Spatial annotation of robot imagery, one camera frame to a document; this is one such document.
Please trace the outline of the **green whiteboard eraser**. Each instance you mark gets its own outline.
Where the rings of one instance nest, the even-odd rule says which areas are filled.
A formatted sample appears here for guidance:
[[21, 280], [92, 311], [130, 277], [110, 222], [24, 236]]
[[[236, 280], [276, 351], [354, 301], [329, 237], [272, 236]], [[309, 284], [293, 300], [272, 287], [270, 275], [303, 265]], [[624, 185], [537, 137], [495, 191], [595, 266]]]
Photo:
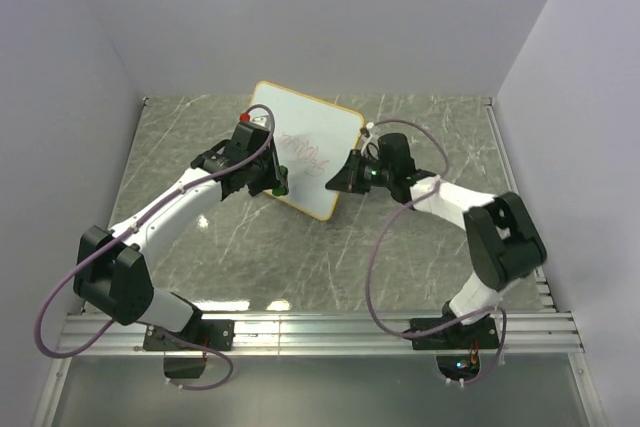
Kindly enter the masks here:
[[275, 197], [284, 197], [289, 194], [288, 169], [284, 165], [279, 165], [276, 171], [276, 185], [271, 189], [271, 194]]

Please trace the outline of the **orange framed whiteboard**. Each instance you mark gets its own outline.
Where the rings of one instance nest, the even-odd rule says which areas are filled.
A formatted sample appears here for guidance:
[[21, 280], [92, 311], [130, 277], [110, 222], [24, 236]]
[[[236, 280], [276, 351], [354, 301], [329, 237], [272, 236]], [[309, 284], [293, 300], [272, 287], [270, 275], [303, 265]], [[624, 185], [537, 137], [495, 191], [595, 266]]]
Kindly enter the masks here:
[[267, 81], [256, 85], [250, 104], [273, 112], [277, 155], [288, 170], [289, 193], [279, 199], [316, 220], [329, 220], [339, 194], [325, 184], [358, 145], [363, 115]]

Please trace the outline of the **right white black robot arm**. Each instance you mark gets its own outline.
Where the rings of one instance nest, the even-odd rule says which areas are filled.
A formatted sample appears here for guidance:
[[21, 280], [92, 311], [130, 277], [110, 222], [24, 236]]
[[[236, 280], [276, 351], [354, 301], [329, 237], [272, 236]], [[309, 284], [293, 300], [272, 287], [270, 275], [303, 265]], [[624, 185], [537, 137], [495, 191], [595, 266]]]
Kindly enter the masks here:
[[412, 210], [434, 215], [466, 234], [472, 273], [443, 307], [439, 323], [426, 330], [399, 332], [381, 321], [371, 298], [375, 257], [370, 257], [365, 278], [367, 309], [383, 332], [396, 337], [413, 340], [442, 333], [448, 344], [466, 345], [476, 335], [476, 324], [501, 309], [504, 293], [547, 259], [546, 247], [518, 194], [476, 192], [417, 168], [407, 137], [401, 133], [383, 135], [374, 158], [358, 149], [351, 150], [344, 166], [325, 187], [361, 195], [373, 187], [387, 189], [401, 207], [386, 222], [384, 230], [400, 214]]

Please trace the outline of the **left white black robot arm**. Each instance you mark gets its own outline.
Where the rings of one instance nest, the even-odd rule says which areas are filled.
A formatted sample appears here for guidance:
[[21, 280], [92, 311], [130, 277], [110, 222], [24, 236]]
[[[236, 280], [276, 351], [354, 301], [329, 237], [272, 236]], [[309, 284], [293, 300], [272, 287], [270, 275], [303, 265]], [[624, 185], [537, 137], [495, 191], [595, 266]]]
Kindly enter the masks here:
[[150, 205], [108, 230], [86, 231], [74, 293], [120, 325], [162, 329], [180, 349], [204, 345], [202, 311], [155, 287], [150, 267], [190, 222], [242, 189], [252, 196], [288, 191], [272, 130], [250, 121], [239, 122], [230, 138], [197, 155]]

